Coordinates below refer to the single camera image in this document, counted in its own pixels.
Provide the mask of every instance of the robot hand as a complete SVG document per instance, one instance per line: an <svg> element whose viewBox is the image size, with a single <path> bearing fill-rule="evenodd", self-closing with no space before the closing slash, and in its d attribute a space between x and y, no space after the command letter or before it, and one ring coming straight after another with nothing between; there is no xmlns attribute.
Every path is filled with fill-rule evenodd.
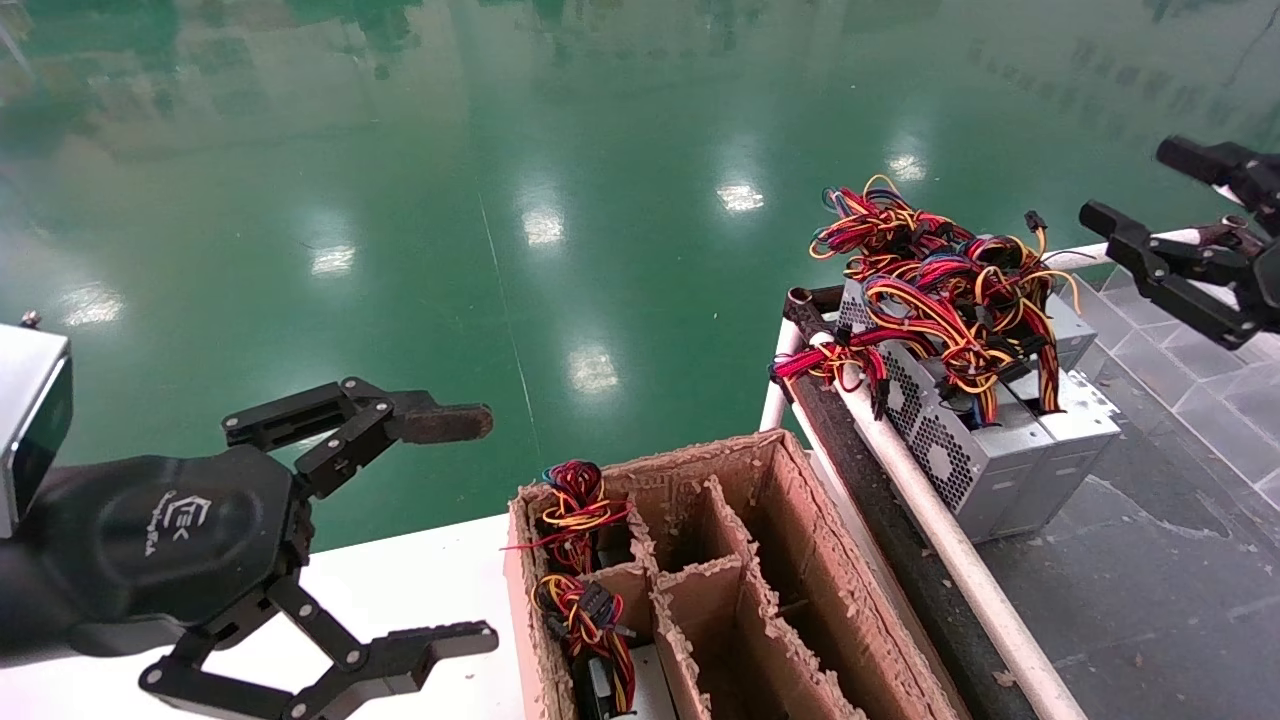
<svg viewBox="0 0 1280 720"><path fill-rule="evenodd" d="M1107 240L1107 256L1133 274L1138 292L1216 343L1235 350L1258 332L1280 333L1280 155L1233 142L1201 146L1181 137L1156 159L1243 205L1267 237L1240 218L1194 228L1190 242L1152 234L1142 223L1091 200L1080 224ZM1231 290L1235 306L1194 283Z"/></svg>
<svg viewBox="0 0 1280 720"><path fill-rule="evenodd" d="M44 343L56 337L0 329L40 334ZM15 347L0 355L12 359ZM68 352L61 357L69 361ZM64 364L58 370L55 379L69 375ZM49 382L46 374L35 384ZM60 414L69 421L69 379L67 386ZM40 445L27 442L40 407L28 410L15 425L26 434L15 432L6 448ZM365 701L416 692L436 661L493 651L497 634L485 623L462 623L360 643L298 585L315 532L311 501L335 492L397 439L475 439L492 425L484 405L440 406L422 391L384 392L347 378L225 418L229 450L220 455L54 468L12 537L0 539L0 667L177 643L142 673L140 687L216 717L339 720ZM329 430L294 471L268 455ZM38 455L51 460L56 443L47 446ZM0 478L10 486L10 506L14 479ZM314 685L294 694L201 670L211 652L282 611L333 661Z"/></svg>

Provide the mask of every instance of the cardboard box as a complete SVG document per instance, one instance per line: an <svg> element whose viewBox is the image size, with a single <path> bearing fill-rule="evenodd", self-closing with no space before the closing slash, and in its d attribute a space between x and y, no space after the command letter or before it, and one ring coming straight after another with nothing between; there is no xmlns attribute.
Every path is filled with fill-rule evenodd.
<svg viewBox="0 0 1280 720"><path fill-rule="evenodd" d="M901 620L785 430L604 469L631 502L613 542L634 560L589 575L654 642L681 720L954 720ZM536 539L545 486L511 502L511 544ZM576 720L559 644L530 607L545 551L506 574L529 720Z"/></svg>

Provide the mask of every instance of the power supply unit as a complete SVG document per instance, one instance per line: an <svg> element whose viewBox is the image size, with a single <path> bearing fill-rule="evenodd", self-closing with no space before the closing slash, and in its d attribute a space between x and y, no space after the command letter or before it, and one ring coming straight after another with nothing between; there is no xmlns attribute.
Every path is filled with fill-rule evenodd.
<svg viewBox="0 0 1280 720"><path fill-rule="evenodd" d="M891 302L883 307L895 313ZM1120 433L1110 419L1115 407L1083 375L1066 372L1097 333L1056 295L1044 309L1061 365L1062 411L1051 415L1034 411L1039 400L1034 357L1030 374L997 386L1000 424L970 429L963 413L938 393L945 377L938 360L918 361L896 342L881 346L890 375L886 416L974 542L1044 527ZM845 282L837 325L854 333L874 327L858 281Z"/></svg>
<svg viewBox="0 0 1280 720"><path fill-rule="evenodd" d="M1028 406L1039 405L1039 380L1034 374L1007 387ZM1038 529L1057 515L1102 451L1120 434L1111 420L1119 410L1083 374L1059 372L1057 402L1061 413L1037 418L1053 445L1032 471L1034 492L1020 495L1001 518L1001 527L1010 533Z"/></svg>
<svg viewBox="0 0 1280 720"><path fill-rule="evenodd" d="M897 342L881 351L890 377L886 416L960 528L974 542L1018 532L1004 516L1034 489L1033 471L1053 445L1044 428L997 386L1000 424L970 430L936 388L941 363L920 363Z"/></svg>

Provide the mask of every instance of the logo on robot hand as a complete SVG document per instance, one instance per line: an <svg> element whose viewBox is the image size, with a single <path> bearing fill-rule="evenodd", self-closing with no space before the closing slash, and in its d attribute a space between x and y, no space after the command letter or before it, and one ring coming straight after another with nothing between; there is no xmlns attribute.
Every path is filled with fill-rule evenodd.
<svg viewBox="0 0 1280 720"><path fill-rule="evenodd" d="M187 539L191 537L188 528L198 528L205 524L205 515L209 514L210 505L212 505L212 501L205 500L198 495L175 500L169 503L169 507L164 512L164 527L177 528L173 533L173 539Z"/></svg>
<svg viewBox="0 0 1280 720"><path fill-rule="evenodd" d="M174 491L164 493L160 497L160 502L156 503L155 510L151 511L151 521L147 524L146 556L156 551L161 528L165 530L174 529L174 541L188 539L191 537L191 528L198 528L205 524L205 518L209 515L209 506L214 503L214 501L205 500L198 495L191 495L169 502L169 498L175 495L178 493Z"/></svg>

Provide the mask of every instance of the wire bundle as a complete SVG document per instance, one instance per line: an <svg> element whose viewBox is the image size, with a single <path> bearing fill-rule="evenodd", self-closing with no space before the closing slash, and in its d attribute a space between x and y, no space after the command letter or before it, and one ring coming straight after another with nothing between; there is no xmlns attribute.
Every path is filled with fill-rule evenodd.
<svg viewBox="0 0 1280 720"><path fill-rule="evenodd" d="M530 596L548 629L563 641L570 659L584 648L609 661L617 715L631 712L636 693L635 664L620 635L622 598L598 583L582 584L562 574L544 577Z"/></svg>
<svg viewBox="0 0 1280 720"><path fill-rule="evenodd" d="M887 187L876 186L877 181ZM884 176L868 181L861 195L847 187L824 188L822 201L840 219L814 232L809 254L826 260L860 250L846 269L859 281L973 237L942 215L911 208Z"/></svg>
<svg viewBox="0 0 1280 720"><path fill-rule="evenodd" d="M883 176L868 181L861 195L828 187L823 204L840 219L814 233L809 254L854 254L845 275L863 284L873 320L932 341L950 392L973 396L977 427L997 421L996 383L1025 374L1032 355L1039 359L1039 410L1060 410L1056 338L1044 304L1056 277L1073 290L1075 281L1044 265L1047 225L1034 210L1025 219L1037 250L1012 236L977 237L948 218L911 208ZM852 357L865 357L865 343L859 340L845 360L833 360L846 357L841 350L824 350L818 374L838 364L861 368L865 360ZM918 346L913 352L924 355Z"/></svg>
<svg viewBox="0 0 1280 720"><path fill-rule="evenodd" d="M905 343L916 357L936 354L933 346L920 333L872 328L850 336L845 343L820 342L795 355L780 355L773 359L769 374L786 380L809 373L822 378L826 384L838 386L845 392L854 392L865 382L872 388L872 409L879 419L888 400L888 369L876 346L890 340ZM855 378L852 384L849 384L850 375Z"/></svg>
<svg viewBox="0 0 1280 720"><path fill-rule="evenodd" d="M631 506L609 500L604 477L595 462L570 460L543 471L556 505L543 511L541 520L553 532L529 544L504 550L550 546L552 557L567 570L585 575L595 570L595 533L627 516Z"/></svg>

